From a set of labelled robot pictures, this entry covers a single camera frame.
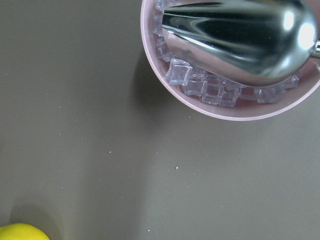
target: yellow object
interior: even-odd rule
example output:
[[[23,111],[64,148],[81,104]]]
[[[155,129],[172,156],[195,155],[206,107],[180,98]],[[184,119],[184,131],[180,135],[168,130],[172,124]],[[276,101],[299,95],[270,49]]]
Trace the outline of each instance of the yellow object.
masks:
[[[49,240],[49,238],[35,226],[14,223],[0,227],[0,240]]]

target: silver scoop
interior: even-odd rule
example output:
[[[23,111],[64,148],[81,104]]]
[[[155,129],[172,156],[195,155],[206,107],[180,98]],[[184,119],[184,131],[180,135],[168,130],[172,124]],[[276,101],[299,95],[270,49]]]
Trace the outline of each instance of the silver scoop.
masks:
[[[248,86],[270,86],[320,58],[316,18],[301,0],[212,0],[168,7],[174,55]]]

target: gray surface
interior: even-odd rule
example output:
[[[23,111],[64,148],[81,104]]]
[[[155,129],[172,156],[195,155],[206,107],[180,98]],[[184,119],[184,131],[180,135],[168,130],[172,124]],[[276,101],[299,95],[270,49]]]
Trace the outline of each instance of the gray surface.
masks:
[[[0,1],[0,226],[51,240],[318,240],[320,91],[265,120],[201,115],[149,67],[140,5]]]

